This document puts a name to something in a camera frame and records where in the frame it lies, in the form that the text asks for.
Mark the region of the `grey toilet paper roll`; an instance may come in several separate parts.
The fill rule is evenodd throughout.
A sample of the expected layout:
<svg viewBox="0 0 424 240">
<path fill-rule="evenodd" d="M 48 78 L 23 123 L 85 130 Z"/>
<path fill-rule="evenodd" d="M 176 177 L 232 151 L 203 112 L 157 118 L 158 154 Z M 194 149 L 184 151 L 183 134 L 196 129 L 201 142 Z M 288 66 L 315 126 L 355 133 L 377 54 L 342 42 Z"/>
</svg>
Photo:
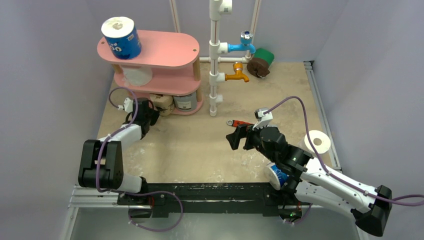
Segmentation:
<svg viewBox="0 0 424 240">
<path fill-rule="evenodd" d="M 196 92 L 183 96 L 173 96 L 173 101 L 175 107 L 182 112 L 194 111 L 198 106 Z"/>
</svg>

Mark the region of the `plain white toilet paper roll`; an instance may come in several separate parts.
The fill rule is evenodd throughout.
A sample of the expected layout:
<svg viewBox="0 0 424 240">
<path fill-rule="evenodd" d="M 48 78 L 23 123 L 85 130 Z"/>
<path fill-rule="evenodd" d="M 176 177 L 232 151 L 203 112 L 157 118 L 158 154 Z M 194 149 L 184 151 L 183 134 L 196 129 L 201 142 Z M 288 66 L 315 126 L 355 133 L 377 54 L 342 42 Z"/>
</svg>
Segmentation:
<svg viewBox="0 0 424 240">
<path fill-rule="evenodd" d="M 153 71 L 146 66 L 120 66 L 125 87 L 140 87 L 148 84 L 153 78 Z"/>
</svg>

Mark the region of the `blue toilet paper roll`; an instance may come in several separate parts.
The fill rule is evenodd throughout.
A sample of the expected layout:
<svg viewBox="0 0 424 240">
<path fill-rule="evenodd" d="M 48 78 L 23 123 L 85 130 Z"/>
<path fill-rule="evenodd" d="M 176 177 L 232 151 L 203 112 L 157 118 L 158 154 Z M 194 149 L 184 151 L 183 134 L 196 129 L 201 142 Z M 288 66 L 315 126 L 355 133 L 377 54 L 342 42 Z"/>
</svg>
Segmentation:
<svg viewBox="0 0 424 240">
<path fill-rule="evenodd" d="M 116 58 L 130 60 L 141 54 L 142 44 L 131 18 L 111 17 L 101 25 L 101 33 Z"/>
</svg>

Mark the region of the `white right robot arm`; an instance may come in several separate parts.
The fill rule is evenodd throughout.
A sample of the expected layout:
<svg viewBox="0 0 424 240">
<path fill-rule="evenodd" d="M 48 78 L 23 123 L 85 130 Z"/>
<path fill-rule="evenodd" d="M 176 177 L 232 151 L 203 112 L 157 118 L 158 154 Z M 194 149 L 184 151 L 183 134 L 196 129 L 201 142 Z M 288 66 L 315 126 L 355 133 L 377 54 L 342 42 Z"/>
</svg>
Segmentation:
<svg viewBox="0 0 424 240">
<path fill-rule="evenodd" d="M 338 171 L 330 171 L 311 153 L 289 144 L 277 127 L 254 129 L 242 124 L 226 135 L 232 150 L 256 150 L 286 174 L 280 196 L 288 204 L 296 200 L 339 212 L 355 221 L 357 227 L 375 237 L 382 237 L 392 209 L 392 190 L 356 181 Z"/>
</svg>

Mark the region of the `pink three-tier shelf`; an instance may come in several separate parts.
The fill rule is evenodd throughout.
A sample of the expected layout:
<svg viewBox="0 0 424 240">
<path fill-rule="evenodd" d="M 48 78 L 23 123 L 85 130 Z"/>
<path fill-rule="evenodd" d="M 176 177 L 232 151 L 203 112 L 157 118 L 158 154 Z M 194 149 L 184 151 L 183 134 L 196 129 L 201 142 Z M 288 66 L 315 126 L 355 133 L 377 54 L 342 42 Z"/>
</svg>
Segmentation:
<svg viewBox="0 0 424 240">
<path fill-rule="evenodd" d="M 99 56 L 115 68 L 113 79 L 119 87 L 131 89 L 139 98 L 151 94 L 187 96 L 196 94 L 196 107 L 191 111 L 173 110 L 175 115 L 191 115 L 201 109 L 200 45 L 191 35 L 179 32 L 138 30 L 142 50 L 134 59 L 118 59 L 112 54 L 104 37 L 97 44 Z M 142 86 L 126 84 L 123 67 L 147 67 L 152 79 Z"/>
</svg>

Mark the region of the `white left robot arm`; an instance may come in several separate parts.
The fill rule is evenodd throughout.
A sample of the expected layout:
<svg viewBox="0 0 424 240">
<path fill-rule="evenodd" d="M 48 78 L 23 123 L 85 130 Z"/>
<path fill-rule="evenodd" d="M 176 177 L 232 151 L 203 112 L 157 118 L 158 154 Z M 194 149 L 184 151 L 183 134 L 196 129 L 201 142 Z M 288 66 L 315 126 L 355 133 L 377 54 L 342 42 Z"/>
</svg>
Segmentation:
<svg viewBox="0 0 424 240">
<path fill-rule="evenodd" d="M 145 97 L 132 102 L 132 112 L 117 131 L 100 139 L 89 139 L 83 144 L 78 172 L 78 184 L 99 192 L 126 192 L 138 205 L 149 199 L 147 180 L 124 172 L 123 151 L 143 139 L 155 125 L 160 113 Z"/>
</svg>

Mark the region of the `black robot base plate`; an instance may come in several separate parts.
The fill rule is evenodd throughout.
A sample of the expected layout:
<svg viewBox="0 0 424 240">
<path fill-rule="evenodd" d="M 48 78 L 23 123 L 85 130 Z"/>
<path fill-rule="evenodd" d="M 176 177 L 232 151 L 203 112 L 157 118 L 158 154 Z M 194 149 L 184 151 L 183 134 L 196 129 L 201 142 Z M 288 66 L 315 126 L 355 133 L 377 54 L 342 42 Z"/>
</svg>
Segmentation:
<svg viewBox="0 0 424 240">
<path fill-rule="evenodd" d="M 268 182 L 149 183 L 149 196 L 120 194 L 119 206 L 144 210 L 136 217 L 167 218 L 170 213 L 261 214 L 289 221 L 300 219 L 302 207 L 294 195 Z"/>
</svg>

